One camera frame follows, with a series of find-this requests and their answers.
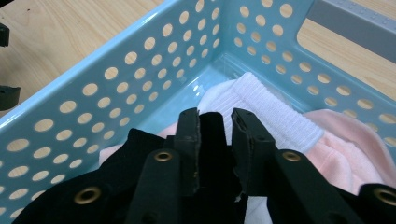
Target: table surface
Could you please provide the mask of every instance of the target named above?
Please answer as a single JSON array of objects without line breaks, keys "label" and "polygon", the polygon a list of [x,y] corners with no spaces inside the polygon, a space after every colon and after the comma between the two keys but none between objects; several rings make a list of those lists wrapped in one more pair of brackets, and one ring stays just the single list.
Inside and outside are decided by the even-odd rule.
[{"label": "table surface", "polygon": [[[11,30],[0,48],[0,84],[21,87],[20,103],[163,0],[15,0],[0,8]],[[396,0],[354,0],[396,19]],[[299,43],[393,100],[396,64],[306,20]],[[0,112],[0,117],[8,111]]]}]

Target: light blue plastic basket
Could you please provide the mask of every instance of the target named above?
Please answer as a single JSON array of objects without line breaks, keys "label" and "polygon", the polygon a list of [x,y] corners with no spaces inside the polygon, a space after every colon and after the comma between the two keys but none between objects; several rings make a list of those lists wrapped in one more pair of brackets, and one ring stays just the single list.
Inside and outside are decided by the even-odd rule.
[{"label": "light blue plastic basket", "polygon": [[168,0],[155,8],[0,119],[0,222],[95,169],[99,149],[123,143],[131,128],[157,133],[246,71],[300,112],[330,108],[370,123],[396,159],[394,101],[297,43],[312,3]]}]

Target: brass grommet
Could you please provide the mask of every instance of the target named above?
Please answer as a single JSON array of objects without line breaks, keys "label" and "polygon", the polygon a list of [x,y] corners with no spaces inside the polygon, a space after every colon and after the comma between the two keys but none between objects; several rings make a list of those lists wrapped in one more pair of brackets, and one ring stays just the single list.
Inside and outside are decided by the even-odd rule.
[{"label": "brass grommet", "polygon": [[288,161],[299,161],[301,159],[299,155],[291,151],[284,152],[282,156]]},{"label": "brass grommet", "polygon": [[396,206],[396,193],[392,192],[387,189],[375,189],[374,190],[374,195],[376,198],[381,200],[383,203],[387,203],[392,206]]},{"label": "brass grommet", "polygon": [[82,191],[80,191],[78,194],[76,194],[75,203],[77,204],[93,203],[100,197],[101,194],[102,191],[99,188],[87,187]]},{"label": "brass grommet", "polygon": [[169,152],[159,152],[154,156],[154,159],[156,161],[170,161],[172,160],[172,154],[170,154]]}]

